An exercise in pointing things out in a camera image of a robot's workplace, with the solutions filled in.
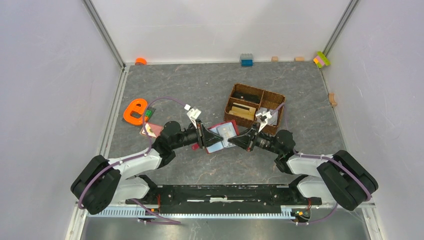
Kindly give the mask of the red card holder wallet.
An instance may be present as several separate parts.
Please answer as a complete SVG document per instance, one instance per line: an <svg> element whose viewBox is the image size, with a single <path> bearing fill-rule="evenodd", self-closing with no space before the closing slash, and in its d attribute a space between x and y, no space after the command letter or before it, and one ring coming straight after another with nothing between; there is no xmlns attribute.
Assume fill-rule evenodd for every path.
<svg viewBox="0 0 424 240"><path fill-rule="evenodd" d="M235 147L233 143L228 142L228 139L239 135L239 130L235 120L225 121L215 124L208 128L211 132L216 133L223 137L223 140L206 148L208 154Z"/></svg>

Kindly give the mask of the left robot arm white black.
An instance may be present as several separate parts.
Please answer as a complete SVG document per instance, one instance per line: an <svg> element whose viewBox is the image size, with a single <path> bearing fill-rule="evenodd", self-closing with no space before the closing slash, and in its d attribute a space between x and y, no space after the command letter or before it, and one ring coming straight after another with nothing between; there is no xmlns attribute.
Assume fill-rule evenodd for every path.
<svg viewBox="0 0 424 240"><path fill-rule="evenodd" d="M138 174L166 166L175 158L178 148L194 144L208 148L222 140L222 136L204 127L199 119L184 129L178 122L169 121L151 146L140 152L110 159L94 156L70 190L78 199L79 209L91 215L100 213L111 203L129 199L151 204L157 198L157 190Z"/></svg>

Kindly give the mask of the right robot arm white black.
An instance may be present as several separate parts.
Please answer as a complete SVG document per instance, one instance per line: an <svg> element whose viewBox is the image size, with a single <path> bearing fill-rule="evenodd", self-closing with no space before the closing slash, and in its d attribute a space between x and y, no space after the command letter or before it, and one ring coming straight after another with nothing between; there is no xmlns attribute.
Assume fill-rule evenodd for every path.
<svg viewBox="0 0 424 240"><path fill-rule="evenodd" d="M324 203L337 203L353 211L369 201L379 188L377 180L348 151L321 155L298 152L293 133L288 130L269 135L252 126L228 142L248 152L260 148L274 153L275 165L281 172L303 176L288 191L295 204L320 198Z"/></svg>

